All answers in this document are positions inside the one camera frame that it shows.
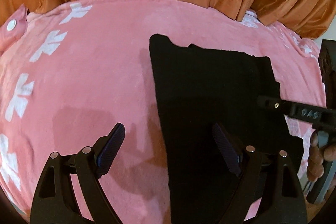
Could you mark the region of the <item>person's right hand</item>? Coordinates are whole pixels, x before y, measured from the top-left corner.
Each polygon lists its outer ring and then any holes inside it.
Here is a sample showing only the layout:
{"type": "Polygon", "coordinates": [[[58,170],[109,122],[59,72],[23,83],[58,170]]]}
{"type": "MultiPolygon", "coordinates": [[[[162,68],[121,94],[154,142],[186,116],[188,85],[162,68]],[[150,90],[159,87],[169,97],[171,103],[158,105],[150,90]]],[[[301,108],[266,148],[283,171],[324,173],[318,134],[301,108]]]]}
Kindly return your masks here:
{"type": "Polygon", "coordinates": [[[325,170],[324,161],[335,161],[335,144],[325,149],[318,148],[318,135],[315,131],[310,137],[309,157],[307,160],[307,178],[311,182],[316,182],[321,178],[325,170]]]}

